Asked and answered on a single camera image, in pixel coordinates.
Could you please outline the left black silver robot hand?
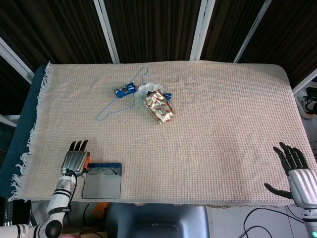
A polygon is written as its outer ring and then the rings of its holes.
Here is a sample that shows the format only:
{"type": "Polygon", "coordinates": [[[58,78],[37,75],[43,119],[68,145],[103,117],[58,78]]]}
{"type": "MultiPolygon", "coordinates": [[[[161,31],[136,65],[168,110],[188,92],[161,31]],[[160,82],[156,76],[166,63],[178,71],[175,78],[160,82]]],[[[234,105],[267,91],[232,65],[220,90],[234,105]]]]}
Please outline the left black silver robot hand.
{"type": "Polygon", "coordinates": [[[66,152],[64,161],[61,166],[61,174],[66,175],[73,171],[77,176],[82,175],[88,167],[91,155],[86,151],[88,140],[73,141],[66,152]]]}

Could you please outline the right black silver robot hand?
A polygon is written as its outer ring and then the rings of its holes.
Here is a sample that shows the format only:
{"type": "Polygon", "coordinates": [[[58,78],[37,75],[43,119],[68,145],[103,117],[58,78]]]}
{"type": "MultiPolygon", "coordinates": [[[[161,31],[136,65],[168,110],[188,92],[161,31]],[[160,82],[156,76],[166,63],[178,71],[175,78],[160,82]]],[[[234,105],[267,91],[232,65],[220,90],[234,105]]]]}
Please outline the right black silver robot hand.
{"type": "Polygon", "coordinates": [[[310,169],[304,154],[296,147],[290,147],[283,142],[280,148],[273,147],[278,155],[287,176],[289,191],[278,190],[265,183],[265,188],[271,193],[293,200],[302,209],[317,207],[317,175],[310,169]]]}

